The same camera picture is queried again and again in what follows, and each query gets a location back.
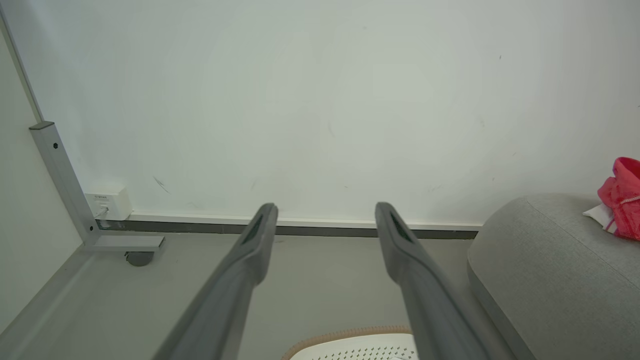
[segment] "dark gray baseboard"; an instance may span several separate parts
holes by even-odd
[[[241,234],[245,227],[245,225],[191,224],[183,222],[129,220],[100,220],[98,221],[98,226],[102,230],[210,234]],[[413,233],[418,239],[473,239],[476,237],[477,231],[413,230]],[[377,238],[378,232],[375,229],[357,229],[350,227],[278,226],[276,228],[276,235]]]

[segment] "white panel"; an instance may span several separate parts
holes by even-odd
[[[35,124],[0,36],[0,332],[82,244],[29,133]]]
[[[640,158],[640,2],[0,0],[81,184],[134,210],[483,223]]]

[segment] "power outlet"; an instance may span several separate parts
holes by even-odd
[[[117,191],[86,193],[84,196],[93,217],[101,220],[125,220],[133,211],[129,193],[124,187]]]

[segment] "gray sofa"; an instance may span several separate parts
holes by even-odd
[[[599,202],[516,199],[469,248],[471,288],[519,360],[640,359],[640,242],[582,215]]]

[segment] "red clothing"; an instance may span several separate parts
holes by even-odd
[[[615,235],[640,240],[640,161],[618,158],[613,165],[615,177],[608,178],[598,190],[600,200],[613,210]]]

